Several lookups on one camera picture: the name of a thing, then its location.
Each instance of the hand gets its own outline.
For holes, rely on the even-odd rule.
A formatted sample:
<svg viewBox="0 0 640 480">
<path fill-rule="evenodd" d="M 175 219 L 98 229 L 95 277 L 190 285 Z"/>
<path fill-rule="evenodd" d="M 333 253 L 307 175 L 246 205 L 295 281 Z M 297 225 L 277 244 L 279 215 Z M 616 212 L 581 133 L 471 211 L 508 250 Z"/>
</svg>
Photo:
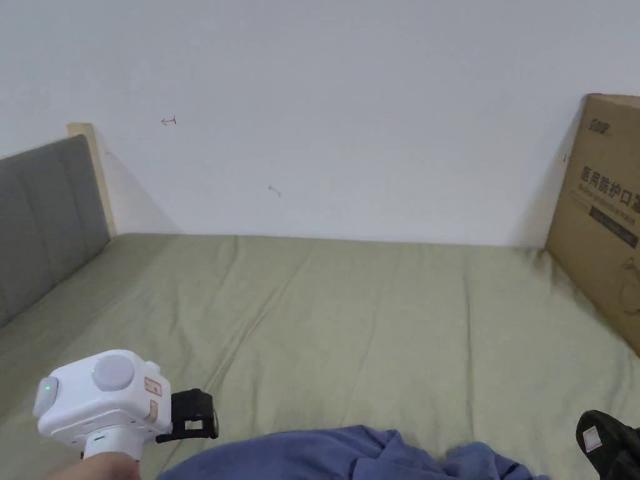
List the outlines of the hand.
<svg viewBox="0 0 640 480">
<path fill-rule="evenodd" d="M 140 480 L 140 469 L 129 455 L 100 453 L 53 475 L 50 480 Z"/>
</svg>

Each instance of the bed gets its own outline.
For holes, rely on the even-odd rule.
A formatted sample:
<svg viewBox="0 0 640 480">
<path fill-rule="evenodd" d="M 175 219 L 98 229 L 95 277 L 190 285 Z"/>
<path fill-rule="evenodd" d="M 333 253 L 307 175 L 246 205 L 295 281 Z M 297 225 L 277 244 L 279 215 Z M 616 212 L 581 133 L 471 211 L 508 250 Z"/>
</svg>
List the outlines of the bed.
<svg viewBox="0 0 640 480">
<path fill-rule="evenodd" d="M 35 388 L 111 348 L 210 392 L 220 418 L 218 440 L 148 445 L 144 479 L 223 442 L 351 424 L 435 456 L 482 441 L 535 473 L 596 479 L 581 413 L 640 426 L 640 360 L 547 253 L 114 236 L 93 130 L 70 133 L 0 161 L 1 478 L 77 459 L 38 434 Z"/>
</svg>

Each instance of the headboard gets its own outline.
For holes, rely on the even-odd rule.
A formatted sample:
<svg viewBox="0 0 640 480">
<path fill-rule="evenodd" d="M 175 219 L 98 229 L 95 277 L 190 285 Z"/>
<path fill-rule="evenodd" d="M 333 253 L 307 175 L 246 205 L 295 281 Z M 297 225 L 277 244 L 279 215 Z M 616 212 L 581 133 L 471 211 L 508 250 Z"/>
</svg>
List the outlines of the headboard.
<svg viewBox="0 0 640 480">
<path fill-rule="evenodd" d="M 115 234 L 91 124 L 0 159 L 0 326 L 94 258 Z"/>
</svg>

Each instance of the wooden bed frame post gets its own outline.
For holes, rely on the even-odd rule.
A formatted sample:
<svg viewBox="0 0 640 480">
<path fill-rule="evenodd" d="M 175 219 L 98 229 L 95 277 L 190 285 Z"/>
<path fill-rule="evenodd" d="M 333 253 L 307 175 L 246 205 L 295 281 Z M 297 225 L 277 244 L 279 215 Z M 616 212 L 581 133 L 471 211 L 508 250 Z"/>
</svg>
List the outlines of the wooden bed frame post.
<svg viewBox="0 0 640 480">
<path fill-rule="evenodd" d="M 104 217 L 107 221 L 109 237 L 113 238 L 116 236 L 116 225 L 113 221 L 111 202 L 109 202 L 109 191 L 107 190 L 107 184 L 104 180 L 104 170 L 102 169 L 102 163 L 100 161 L 100 150 L 98 149 L 95 129 L 92 124 L 68 124 L 67 131 L 69 136 L 84 135 L 86 137 L 87 143 L 89 144 L 89 151 L 91 153 L 93 170 L 95 171 L 95 180 L 98 184 L 98 190 L 100 191 L 102 209 L 104 210 Z"/>
</svg>

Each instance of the blue blanket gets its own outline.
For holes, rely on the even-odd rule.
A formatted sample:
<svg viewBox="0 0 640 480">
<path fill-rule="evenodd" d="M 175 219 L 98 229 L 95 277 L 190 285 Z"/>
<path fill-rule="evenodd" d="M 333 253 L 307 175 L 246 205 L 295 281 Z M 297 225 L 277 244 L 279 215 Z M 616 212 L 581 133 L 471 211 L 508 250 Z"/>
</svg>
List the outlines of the blue blanket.
<svg viewBox="0 0 640 480">
<path fill-rule="evenodd" d="M 535 477 L 548 480 L 547 476 Z M 474 443 L 439 463 L 396 430 L 365 426 L 275 433 L 204 451 L 159 480 L 533 480 L 517 462 Z"/>
</svg>

